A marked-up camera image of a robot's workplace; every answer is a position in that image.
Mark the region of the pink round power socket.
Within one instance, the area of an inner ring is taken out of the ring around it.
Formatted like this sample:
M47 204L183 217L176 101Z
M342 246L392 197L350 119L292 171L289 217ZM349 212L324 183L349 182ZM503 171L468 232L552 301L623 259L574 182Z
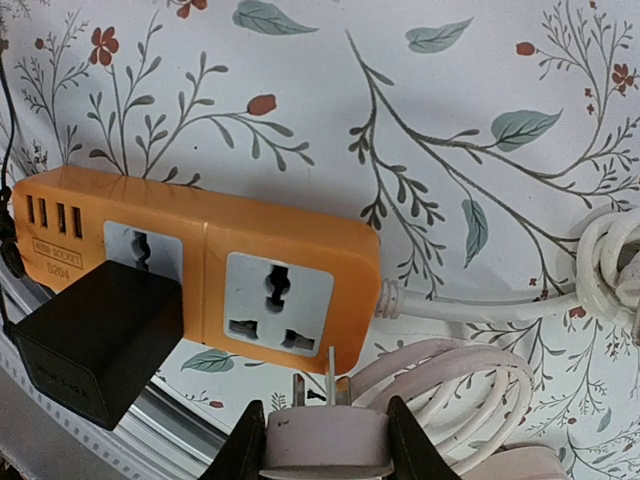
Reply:
M489 457L480 465L479 479L566 480L568 475L558 457L548 447L523 446Z

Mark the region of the orange power strip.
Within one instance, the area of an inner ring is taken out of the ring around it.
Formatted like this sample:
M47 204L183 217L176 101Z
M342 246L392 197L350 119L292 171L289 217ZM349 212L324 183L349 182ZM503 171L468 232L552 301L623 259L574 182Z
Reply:
M65 166L17 182L27 274L62 290L106 259L182 285L186 339L323 373L358 362L381 290L377 234L349 219Z

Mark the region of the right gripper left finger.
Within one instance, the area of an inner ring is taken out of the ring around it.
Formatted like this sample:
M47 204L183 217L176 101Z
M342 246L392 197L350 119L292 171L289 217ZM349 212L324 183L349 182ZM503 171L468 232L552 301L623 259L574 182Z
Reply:
M266 447L263 403L252 400L200 480L259 480Z

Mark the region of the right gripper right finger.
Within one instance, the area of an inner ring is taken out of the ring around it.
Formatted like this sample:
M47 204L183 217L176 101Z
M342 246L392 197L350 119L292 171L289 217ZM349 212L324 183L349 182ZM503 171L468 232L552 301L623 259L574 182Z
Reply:
M393 471L388 480L460 480L444 461L404 400L396 395L387 405L388 439Z

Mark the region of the black plug adapter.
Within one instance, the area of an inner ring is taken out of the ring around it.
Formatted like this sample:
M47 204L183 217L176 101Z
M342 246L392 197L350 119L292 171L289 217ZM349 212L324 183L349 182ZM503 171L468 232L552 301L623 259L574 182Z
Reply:
M152 228L143 182L61 165L1 187L1 255L53 291L7 323L30 382L111 430L184 334L184 245Z

